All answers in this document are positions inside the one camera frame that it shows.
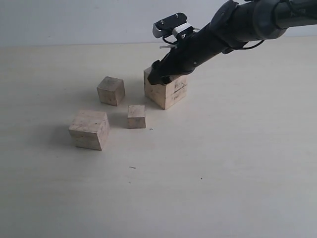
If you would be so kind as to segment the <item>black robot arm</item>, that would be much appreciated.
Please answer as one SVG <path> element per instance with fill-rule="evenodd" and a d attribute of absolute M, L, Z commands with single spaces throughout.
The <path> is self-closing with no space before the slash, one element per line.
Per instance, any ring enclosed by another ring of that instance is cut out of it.
<path fill-rule="evenodd" d="M 228 0 L 200 30 L 188 23 L 185 14 L 175 13 L 153 25 L 156 38 L 174 36 L 176 40 L 168 43 L 169 53 L 152 64 L 148 81 L 168 84 L 220 53 L 246 50 L 249 42 L 260 45 L 289 28 L 316 23 L 315 0 L 247 0 L 244 4 Z"/>

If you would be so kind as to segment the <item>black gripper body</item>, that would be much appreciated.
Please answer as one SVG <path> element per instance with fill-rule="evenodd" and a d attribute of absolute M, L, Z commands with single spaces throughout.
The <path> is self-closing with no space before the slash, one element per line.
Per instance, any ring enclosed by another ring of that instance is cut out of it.
<path fill-rule="evenodd" d="M 159 76 L 187 75 L 196 67 L 220 54 L 223 43 L 215 34 L 207 29 L 202 29 L 183 45 L 170 51 L 168 56 L 161 61 L 158 67 Z"/>

